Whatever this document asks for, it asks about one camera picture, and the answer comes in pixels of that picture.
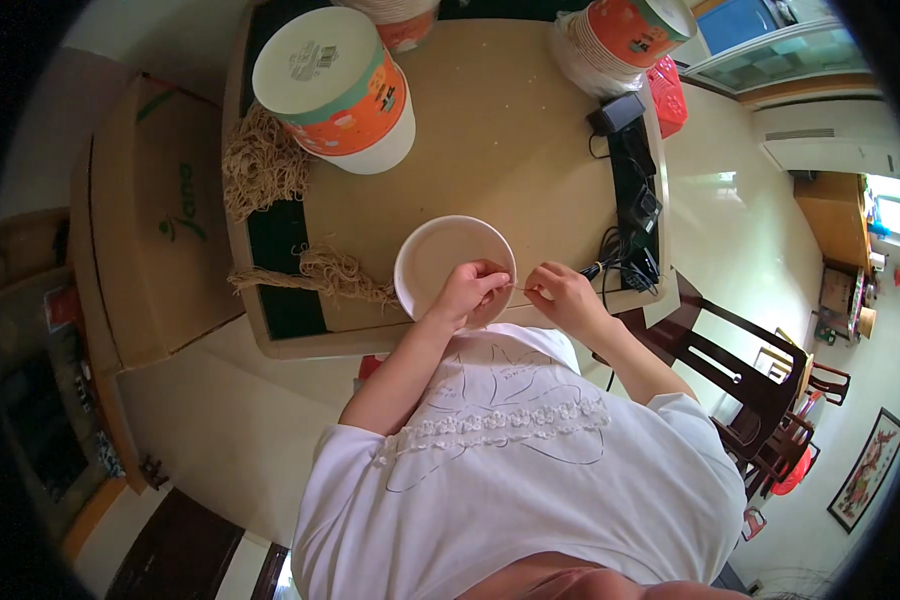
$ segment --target hand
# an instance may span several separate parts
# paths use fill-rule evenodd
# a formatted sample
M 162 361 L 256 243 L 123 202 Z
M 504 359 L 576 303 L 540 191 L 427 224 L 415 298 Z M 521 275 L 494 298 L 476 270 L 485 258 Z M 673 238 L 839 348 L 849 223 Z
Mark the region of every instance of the hand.
M 470 314 L 493 300 L 498 288 L 511 282 L 507 269 L 490 260 L 475 260 L 454 267 L 426 317 L 450 325 L 454 331 L 467 325 Z
M 550 293 L 553 299 L 541 294 Z M 554 325 L 594 350 L 612 329 L 614 318 L 586 277 L 559 262 L 545 262 L 529 274 L 527 299 Z

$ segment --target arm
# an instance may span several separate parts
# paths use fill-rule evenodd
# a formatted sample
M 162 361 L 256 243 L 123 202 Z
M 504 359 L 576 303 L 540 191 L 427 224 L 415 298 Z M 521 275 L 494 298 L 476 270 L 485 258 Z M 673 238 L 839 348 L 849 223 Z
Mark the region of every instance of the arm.
M 347 402 L 339 424 L 384 436 L 405 426 L 450 338 L 467 324 L 471 313 L 493 299 L 494 290 L 508 283 L 510 275 L 489 260 L 457 266 L 423 318 Z
M 527 298 L 558 327 L 600 354 L 620 378 L 634 402 L 647 405 L 660 394 L 697 397 L 650 349 L 639 342 L 622 320 L 608 314 L 587 278 L 557 262 L 545 262 L 527 278 Z M 547 291 L 553 299 L 541 294 Z

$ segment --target glass door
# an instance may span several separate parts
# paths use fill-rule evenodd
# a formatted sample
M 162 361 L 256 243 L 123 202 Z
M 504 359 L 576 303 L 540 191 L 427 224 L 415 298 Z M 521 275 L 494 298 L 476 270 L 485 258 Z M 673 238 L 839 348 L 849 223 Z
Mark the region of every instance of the glass door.
M 716 54 L 683 75 L 730 95 L 840 73 L 867 73 L 863 54 L 837 18 L 772 31 Z

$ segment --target white t-shirt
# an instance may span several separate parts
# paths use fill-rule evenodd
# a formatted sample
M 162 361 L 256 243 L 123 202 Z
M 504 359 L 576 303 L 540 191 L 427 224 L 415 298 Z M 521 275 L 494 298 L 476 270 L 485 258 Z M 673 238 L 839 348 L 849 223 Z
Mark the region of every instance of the white t-shirt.
M 455 598 L 539 552 L 710 583 L 745 508 L 692 398 L 611 395 L 564 334 L 495 324 L 450 342 L 397 435 L 327 427 L 290 560 L 310 599 Z

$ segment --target blue cabinet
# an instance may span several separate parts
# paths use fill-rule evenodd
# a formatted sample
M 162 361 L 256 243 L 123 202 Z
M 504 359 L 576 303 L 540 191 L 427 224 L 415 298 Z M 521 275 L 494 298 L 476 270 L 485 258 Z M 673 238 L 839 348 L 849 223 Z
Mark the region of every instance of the blue cabinet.
M 778 29 L 763 0 L 727 0 L 696 19 L 711 55 Z

